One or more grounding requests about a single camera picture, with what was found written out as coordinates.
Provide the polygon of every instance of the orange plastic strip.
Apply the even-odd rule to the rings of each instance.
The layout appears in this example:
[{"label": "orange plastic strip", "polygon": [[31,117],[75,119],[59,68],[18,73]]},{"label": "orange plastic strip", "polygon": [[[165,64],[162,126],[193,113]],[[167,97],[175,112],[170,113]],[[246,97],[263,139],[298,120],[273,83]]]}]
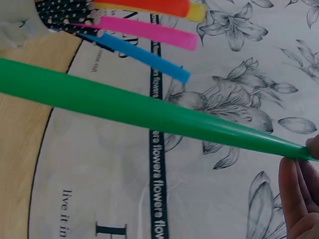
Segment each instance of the orange plastic strip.
[{"label": "orange plastic strip", "polygon": [[[145,9],[137,8],[137,7],[122,6],[122,5],[116,5],[116,4],[101,3],[101,2],[95,2],[95,8],[108,8],[108,9],[119,9],[119,10],[126,10],[126,11],[150,12],[153,14],[163,14],[162,12],[158,12],[158,11],[145,10]],[[188,14],[185,18],[189,21],[202,22],[204,21],[205,16],[206,16],[206,8],[204,4],[191,3]]]},{"label": "orange plastic strip", "polygon": [[98,3],[109,3],[129,7],[143,8],[151,11],[162,12],[168,15],[186,17],[189,0],[93,0]]}]

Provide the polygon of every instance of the hand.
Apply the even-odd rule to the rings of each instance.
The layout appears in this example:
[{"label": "hand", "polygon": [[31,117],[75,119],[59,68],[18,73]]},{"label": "hand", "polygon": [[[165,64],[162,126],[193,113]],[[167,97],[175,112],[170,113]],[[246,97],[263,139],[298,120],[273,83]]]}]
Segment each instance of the hand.
[{"label": "hand", "polygon": [[[319,159],[319,135],[306,146]],[[283,158],[279,191],[287,226],[287,239],[319,239],[319,173],[306,161]]]}]

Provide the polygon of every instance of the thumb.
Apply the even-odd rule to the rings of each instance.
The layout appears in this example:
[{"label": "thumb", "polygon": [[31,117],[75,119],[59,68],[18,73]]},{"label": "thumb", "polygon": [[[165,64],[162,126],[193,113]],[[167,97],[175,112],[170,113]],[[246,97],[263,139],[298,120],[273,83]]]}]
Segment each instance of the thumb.
[{"label": "thumb", "polygon": [[317,239],[319,235],[319,223],[316,223],[313,228],[305,232],[303,235],[297,237],[297,239]]},{"label": "thumb", "polygon": [[319,134],[314,138],[307,139],[306,147],[314,159],[319,159]]}]

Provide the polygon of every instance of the wooden surface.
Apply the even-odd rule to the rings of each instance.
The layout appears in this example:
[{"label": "wooden surface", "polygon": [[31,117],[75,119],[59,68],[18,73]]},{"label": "wooden surface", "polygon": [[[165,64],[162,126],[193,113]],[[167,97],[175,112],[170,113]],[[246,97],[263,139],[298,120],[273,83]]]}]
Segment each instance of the wooden surface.
[{"label": "wooden surface", "polygon": [[[66,33],[49,34],[0,57],[66,72],[79,43]],[[0,239],[27,238],[34,166],[50,109],[0,94]]]}]

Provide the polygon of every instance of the finger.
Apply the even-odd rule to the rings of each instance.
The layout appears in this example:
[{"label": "finger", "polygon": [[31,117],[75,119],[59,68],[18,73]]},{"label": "finger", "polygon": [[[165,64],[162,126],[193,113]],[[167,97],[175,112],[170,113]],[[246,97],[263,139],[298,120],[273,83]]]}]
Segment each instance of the finger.
[{"label": "finger", "polygon": [[319,134],[314,138],[309,138],[306,141],[306,146],[313,158],[319,159]]},{"label": "finger", "polygon": [[313,201],[319,205],[319,174],[308,161],[300,161],[299,166]]},{"label": "finger", "polygon": [[296,164],[299,188],[300,188],[301,194],[303,196],[305,205],[307,207],[308,213],[319,213],[319,206],[316,203],[314,203],[314,201],[313,201],[313,199],[308,191],[308,188],[307,188],[306,182],[304,180],[303,174],[301,172],[299,163],[295,162],[295,164]]},{"label": "finger", "polygon": [[289,231],[308,211],[300,191],[295,162],[288,158],[280,161],[279,191]]}]

